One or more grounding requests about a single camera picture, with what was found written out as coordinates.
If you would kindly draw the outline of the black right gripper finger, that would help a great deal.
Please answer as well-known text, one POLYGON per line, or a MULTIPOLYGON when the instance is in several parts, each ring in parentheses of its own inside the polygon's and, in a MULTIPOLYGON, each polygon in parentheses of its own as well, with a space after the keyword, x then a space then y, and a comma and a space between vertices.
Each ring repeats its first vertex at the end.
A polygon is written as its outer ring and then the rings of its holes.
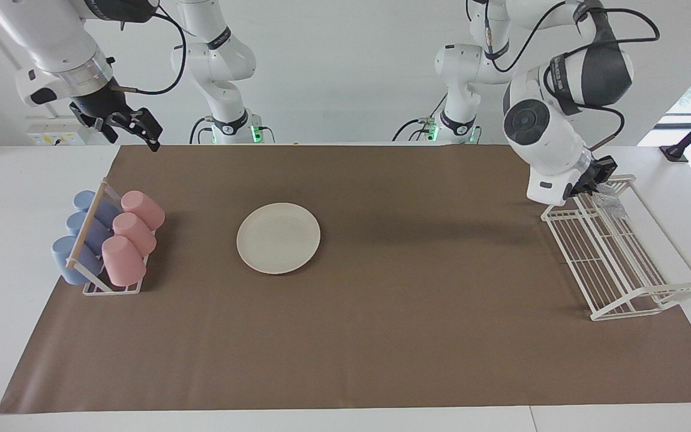
POLYGON ((133 113, 133 134, 142 139, 151 151, 157 152, 161 147, 162 126, 150 110, 142 107, 133 113))
POLYGON ((99 133, 110 144, 115 144, 118 140, 118 133, 115 129, 107 125, 103 119, 89 119, 85 126, 91 131, 99 133))

